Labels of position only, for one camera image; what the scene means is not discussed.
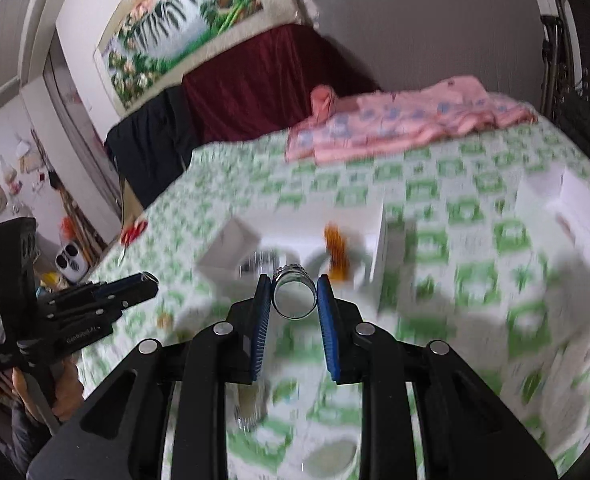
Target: red object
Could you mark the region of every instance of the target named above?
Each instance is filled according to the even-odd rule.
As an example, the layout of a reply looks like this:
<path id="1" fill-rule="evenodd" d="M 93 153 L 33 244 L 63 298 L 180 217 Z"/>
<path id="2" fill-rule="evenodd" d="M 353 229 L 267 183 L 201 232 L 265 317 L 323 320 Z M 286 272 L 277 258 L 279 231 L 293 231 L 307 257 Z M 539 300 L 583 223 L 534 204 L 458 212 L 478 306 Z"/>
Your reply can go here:
<path id="1" fill-rule="evenodd" d="M 149 222 L 147 220 L 140 220 L 135 222 L 135 224 L 126 231 L 123 232 L 120 238 L 121 245 L 125 248 L 131 245 L 139 236 L 146 230 L 149 226 Z"/>
<path id="2" fill-rule="evenodd" d="M 10 184 L 8 184 L 8 192 L 11 196 L 15 196 L 22 190 L 22 183 L 19 180 L 13 180 Z"/>
<path id="3" fill-rule="evenodd" d="M 62 241 L 70 241 L 75 239 L 75 226 L 73 221 L 68 216 L 64 216 L 59 226 L 59 238 Z"/>
<path id="4" fill-rule="evenodd" d="M 312 27 L 294 24 L 240 43 L 182 80 L 202 144 L 256 139 L 298 124 L 311 115 L 310 93 L 321 84 L 339 96 L 377 89 Z"/>

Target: white wall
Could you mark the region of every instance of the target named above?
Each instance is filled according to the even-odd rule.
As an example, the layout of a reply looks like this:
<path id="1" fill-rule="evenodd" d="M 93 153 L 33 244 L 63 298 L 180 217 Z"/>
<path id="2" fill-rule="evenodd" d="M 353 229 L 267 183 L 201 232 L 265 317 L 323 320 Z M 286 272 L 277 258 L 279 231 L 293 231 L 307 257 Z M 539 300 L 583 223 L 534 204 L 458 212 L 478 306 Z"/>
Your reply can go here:
<path id="1" fill-rule="evenodd" d="M 100 138 L 120 121 L 92 58 L 121 0 L 66 0 L 57 31 L 73 81 Z"/>
<path id="2" fill-rule="evenodd" d="M 30 0 L 22 30 L 18 73 L 22 85 L 41 77 L 64 0 Z"/>

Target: metal ring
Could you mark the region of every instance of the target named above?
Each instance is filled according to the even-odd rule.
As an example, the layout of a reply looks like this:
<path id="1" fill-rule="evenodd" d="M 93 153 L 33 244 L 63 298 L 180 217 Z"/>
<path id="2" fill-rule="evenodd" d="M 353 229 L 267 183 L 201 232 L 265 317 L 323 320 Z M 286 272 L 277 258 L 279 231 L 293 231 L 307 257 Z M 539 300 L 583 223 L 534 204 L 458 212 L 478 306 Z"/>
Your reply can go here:
<path id="1" fill-rule="evenodd" d="M 280 289 L 280 287 L 286 283 L 290 282 L 298 282 L 303 283 L 306 285 L 311 293 L 313 294 L 313 303 L 310 308 L 307 310 L 305 314 L 302 316 L 288 316 L 280 310 L 277 302 L 275 301 L 275 294 Z M 289 264 L 277 269 L 277 271 L 273 275 L 273 282 L 271 283 L 271 303 L 275 307 L 275 310 L 280 314 L 280 316 L 291 319 L 291 320 L 298 320 L 306 317 L 308 314 L 315 310 L 317 306 L 317 289 L 315 288 L 315 283 L 310 278 L 309 274 L 306 272 L 306 269 L 299 264 Z"/>
<path id="2" fill-rule="evenodd" d="M 157 350 L 159 343 L 154 339 L 144 339 L 137 345 L 140 354 L 152 354 Z"/>
<path id="3" fill-rule="evenodd" d="M 449 350 L 451 349 L 451 347 L 448 346 L 448 343 L 445 343 L 441 339 L 436 339 L 435 341 L 431 341 L 429 348 L 431 349 L 431 352 L 433 352 L 436 355 L 446 355 L 446 354 L 448 354 Z"/>
<path id="4" fill-rule="evenodd" d="M 269 265 L 269 272 L 257 272 L 264 270 L 266 264 Z M 258 276 L 259 274 L 270 274 L 276 272 L 280 266 L 280 257 L 274 250 L 255 251 L 239 266 L 239 277 L 243 278 L 249 274 Z"/>

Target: kitchen wall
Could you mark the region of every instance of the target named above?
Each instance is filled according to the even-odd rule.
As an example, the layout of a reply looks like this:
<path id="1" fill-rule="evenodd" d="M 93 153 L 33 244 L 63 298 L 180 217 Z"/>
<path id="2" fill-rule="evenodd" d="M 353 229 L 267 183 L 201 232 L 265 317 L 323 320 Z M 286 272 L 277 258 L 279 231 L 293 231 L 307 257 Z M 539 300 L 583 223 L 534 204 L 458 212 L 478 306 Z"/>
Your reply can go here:
<path id="1" fill-rule="evenodd" d="M 66 0 L 57 18 L 57 31 L 70 73 L 102 140 L 120 117 L 102 84 L 92 56 L 120 2 Z"/>
<path id="2" fill-rule="evenodd" d="M 37 220 L 40 251 L 51 262 L 54 260 L 55 253 L 60 246 L 59 224 L 66 213 L 59 193 L 52 189 L 48 183 L 47 174 L 46 181 L 41 185 L 41 189 L 34 190 L 33 184 L 40 186 L 38 171 L 33 171 L 30 174 L 20 173 L 19 163 L 15 155 L 18 137 L 28 140 L 34 146 L 30 135 L 31 128 L 30 117 L 20 97 L 13 98 L 0 109 L 0 155 L 3 156 L 7 164 L 17 170 L 17 179 L 22 182 L 22 189 L 16 198 L 24 206 L 22 212 L 25 213 L 23 215 L 13 214 L 11 196 L 8 193 L 8 186 L 4 183 L 0 163 L 0 184 L 9 200 L 6 210 L 0 214 L 0 221 L 15 216 L 34 216 L 35 220 Z"/>

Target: bed sheet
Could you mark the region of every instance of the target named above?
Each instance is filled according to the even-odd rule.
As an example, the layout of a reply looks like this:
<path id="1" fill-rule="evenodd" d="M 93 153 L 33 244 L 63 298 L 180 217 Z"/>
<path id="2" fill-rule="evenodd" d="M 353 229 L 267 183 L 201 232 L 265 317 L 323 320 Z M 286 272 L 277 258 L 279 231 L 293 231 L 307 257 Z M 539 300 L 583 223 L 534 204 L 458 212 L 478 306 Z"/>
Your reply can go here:
<path id="1" fill-rule="evenodd" d="M 319 167 L 308 160 L 286 164 L 285 139 L 282 132 L 195 151 L 188 171 L 145 212 L 149 228 L 122 264 L 119 248 L 108 254 L 93 280 L 147 270 L 160 290 L 127 310 L 113 335 L 83 351 L 85 394 L 141 339 L 172 344 L 223 319 L 230 302 L 217 298 L 193 266 L 231 214 L 317 202 L 342 208 L 384 193 L 389 247 L 373 321 L 407 342 L 448 341 L 565 472 L 590 441 L 590 333 L 551 336 L 546 301 L 563 292 L 561 269 L 515 218 L 514 205 L 520 179 L 553 160 L 590 186 L 590 161 L 546 120 Z M 252 433 L 229 431 L 229 476 L 308 478 L 302 462 L 325 443 L 347 438 L 359 447 L 360 390 L 330 381 L 316 314 L 289 322 L 271 316 L 267 348 L 267 417 Z M 553 416 L 546 391 L 565 352 L 581 358 Z M 412 396 L 411 409 L 418 435 Z M 419 440 L 415 446 L 424 478 Z M 358 459 L 359 453 L 335 478 L 357 479 Z"/>

